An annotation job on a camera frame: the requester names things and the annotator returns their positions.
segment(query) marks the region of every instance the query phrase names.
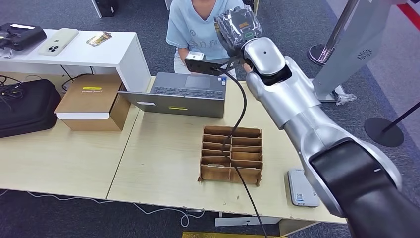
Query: silver robotic arm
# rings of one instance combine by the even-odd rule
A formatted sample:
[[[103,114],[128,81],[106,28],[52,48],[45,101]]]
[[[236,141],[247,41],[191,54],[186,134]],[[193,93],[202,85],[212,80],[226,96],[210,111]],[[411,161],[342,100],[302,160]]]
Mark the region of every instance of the silver robotic arm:
[[[329,212],[347,219],[353,237],[420,237],[420,209],[401,194],[395,165],[321,110],[312,83],[271,39],[261,37],[252,11],[236,8],[215,20],[229,55],[240,56],[241,63],[252,67],[246,77],[249,90],[289,136],[308,181]],[[191,71],[220,74],[214,61],[207,71],[205,61],[186,63]]]

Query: small white device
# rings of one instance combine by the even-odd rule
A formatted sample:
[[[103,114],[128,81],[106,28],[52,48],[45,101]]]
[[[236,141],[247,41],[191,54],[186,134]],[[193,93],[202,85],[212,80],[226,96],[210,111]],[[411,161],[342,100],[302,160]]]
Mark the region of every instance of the small white device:
[[[196,52],[196,51],[190,51],[188,52],[186,59],[190,60],[203,60],[204,59],[204,53],[202,52]]]
[[[292,203],[296,206],[319,206],[318,194],[306,179],[304,170],[291,169],[287,174],[289,176]]]
[[[61,28],[48,38],[39,48],[38,53],[45,56],[56,56],[79,34],[76,29]]]

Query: brown cardboard box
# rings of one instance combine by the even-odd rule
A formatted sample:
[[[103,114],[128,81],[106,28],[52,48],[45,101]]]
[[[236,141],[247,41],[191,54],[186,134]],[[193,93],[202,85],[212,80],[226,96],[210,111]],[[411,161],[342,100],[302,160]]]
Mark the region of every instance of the brown cardboard box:
[[[74,131],[122,131],[130,103],[118,95],[118,75],[84,75],[74,80],[55,110]]]
[[[245,183],[259,186],[263,170],[263,132],[257,128],[238,127],[222,152],[223,142],[231,130],[228,126],[204,127],[198,181],[242,182],[236,166]]]

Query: laptop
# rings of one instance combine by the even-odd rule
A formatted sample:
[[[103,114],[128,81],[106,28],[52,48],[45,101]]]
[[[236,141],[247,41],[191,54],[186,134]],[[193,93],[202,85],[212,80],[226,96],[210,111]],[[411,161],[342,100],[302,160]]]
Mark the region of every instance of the laptop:
[[[226,77],[159,72],[150,93],[119,91],[145,112],[222,118]]]

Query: laptop touchpad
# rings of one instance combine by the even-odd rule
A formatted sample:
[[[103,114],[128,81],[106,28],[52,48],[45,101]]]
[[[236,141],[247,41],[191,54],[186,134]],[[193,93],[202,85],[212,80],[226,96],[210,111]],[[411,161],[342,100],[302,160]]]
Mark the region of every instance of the laptop touchpad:
[[[211,78],[188,76],[185,87],[189,88],[210,88]]]

